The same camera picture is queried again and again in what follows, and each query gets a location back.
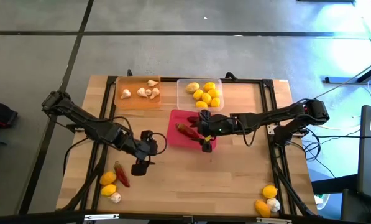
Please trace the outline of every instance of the concrete floor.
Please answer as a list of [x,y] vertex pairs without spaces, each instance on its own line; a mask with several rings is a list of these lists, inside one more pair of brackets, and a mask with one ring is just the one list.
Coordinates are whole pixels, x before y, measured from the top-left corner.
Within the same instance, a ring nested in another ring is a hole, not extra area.
[[[0,0],[0,30],[79,29],[87,0]],[[271,32],[365,31],[360,11],[348,3],[295,0],[99,0],[86,30],[209,30]],[[0,102],[19,112],[14,128],[0,130],[0,215],[17,212],[47,117],[40,104],[60,86],[75,37],[0,36]],[[371,41],[309,37],[83,37],[67,92],[79,105],[90,75],[159,74],[176,77],[288,79],[293,99],[313,98],[333,85],[324,76],[350,76],[371,64]],[[362,105],[371,104],[364,86],[345,86],[321,98],[331,116],[328,126],[353,126]],[[314,128],[317,134],[347,134]],[[62,163],[73,135],[57,126],[30,212],[55,208]],[[336,176],[355,174],[358,140],[339,139],[323,146],[319,160]],[[338,164],[338,157],[349,162]],[[308,164],[330,175],[317,162]]]

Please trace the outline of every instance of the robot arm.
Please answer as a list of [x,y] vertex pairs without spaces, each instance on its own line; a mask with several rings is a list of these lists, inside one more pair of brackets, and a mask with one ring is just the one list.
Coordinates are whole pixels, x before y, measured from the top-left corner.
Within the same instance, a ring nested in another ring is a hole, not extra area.
[[88,138],[98,143],[110,145],[137,158],[132,167],[133,175],[145,175],[149,161],[147,157],[157,155],[157,143],[152,138],[152,131],[142,131],[141,140],[134,139],[133,132],[121,124],[108,119],[98,119],[75,105],[68,93],[52,91],[42,103],[42,110],[47,115],[64,115],[74,122],[67,127],[83,128]]
[[[222,114],[212,115],[208,110],[199,113],[198,132],[205,137],[225,136],[230,134],[249,134],[260,126],[293,119],[285,126],[277,126],[274,131],[274,143],[285,146],[295,132],[306,126],[321,125],[329,120],[326,107],[322,101],[303,99],[290,106],[272,110],[266,113],[233,113],[228,116]],[[301,201],[285,175],[276,158],[273,161],[273,171],[285,186],[288,194],[296,203],[303,215],[315,215]]]

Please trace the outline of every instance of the lemon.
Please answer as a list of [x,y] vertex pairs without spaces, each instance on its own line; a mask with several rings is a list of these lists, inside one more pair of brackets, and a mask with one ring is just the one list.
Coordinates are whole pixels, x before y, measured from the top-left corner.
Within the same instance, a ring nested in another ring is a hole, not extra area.
[[211,90],[208,91],[208,93],[212,98],[219,97],[219,95],[220,95],[220,91],[218,91],[216,89],[211,89]]
[[216,84],[209,82],[209,83],[204,84],[203,88],[205,91],[209,91],[209,90],[215,89]]
[[266,197],[267,199],[273,198],[277,196],[277,194],[278,189],[275,186],[268,185],[262,189],[262,195],[264,195],[264,197]]
[[193,98],[198,100],[202,97],[202,94],[203,94],[203,90],[196,90],[194,93],[193,93]]
[[199,88],[199,83],[190,83],[185,87],[188,93],[194,93]]
[[202,94],[202,100],[203,100],[203,102],[205,102],[208,105],[210,105],[210,103],[211,103],[211,96],[209,95],[209,93],[203,93]]
[[208,104],[203,102],[203,101],[198,101],[198,102],[196,102],[196,107],[197,108],[207,108]]
[[116,180],[116,174],[112,171],[106,172],[101,176],[99,183],[103,186],[113,183]]
[[214,98],[214,99],[212,99],[210,106],[212,106],[212,107],[219,107],[220,106],[220,98]]
[[264,218],[269,218],[271,216],[270,207],[261,200],[255,201],[255,210]]
[[116,191],[116,185],[109,184],[101,189],[101,195],[111,196]]

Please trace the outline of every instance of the red chili pepper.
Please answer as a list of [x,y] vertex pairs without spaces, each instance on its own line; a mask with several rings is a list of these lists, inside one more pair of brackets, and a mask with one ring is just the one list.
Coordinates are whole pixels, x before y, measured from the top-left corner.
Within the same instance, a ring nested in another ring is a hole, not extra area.
[[199,122],[199,117],[197,117],[197,116],[187,117],[186,120],[189,123],[194,124],[194,123]]
[[185,136],[188,136],[190,138],[199,138],[199,134],[187,125],[176,124],[175,126],[177,127],[177,130]]
[[123,166],[118,161],[115,162],[113,169],[116,172],[116,179],[118,179],[125,187],[130,187],[129,179],[127,179]]

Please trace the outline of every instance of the garlic clove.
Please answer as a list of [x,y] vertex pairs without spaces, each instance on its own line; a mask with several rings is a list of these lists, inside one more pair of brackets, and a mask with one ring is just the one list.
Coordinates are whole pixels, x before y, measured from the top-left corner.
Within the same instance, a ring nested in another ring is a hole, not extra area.
[[280,203],[276,198],[270,198],[267,200],[267,205],[271,212],[277,212],[280,210]]
[[108,197],[113,203],[119,203],[122,199],[121,195],[117,192]]
[[155,98],[157,95],[159,95],[160,94],[160,91],[159,91],[159,89],[158,88],[154,88],[153,90],[152,90],[152,95],[150,96],[150,99],[152,100],[153,98]]
[[147,93],[145,92],[145,89],[144,89],[144,88],[139,88],[139,89],[137,90],[137,94],[138,94],[139,96],[147,97],[147,98],[148,98]]
[[122,92],[121,99],[125,99],[131,96],[131,92],[128,89],[124,89]]
[[159,82],[153,81],[153,80],[148,80],[148,86],[149,87],[154,87],[155,85],[158,85]]

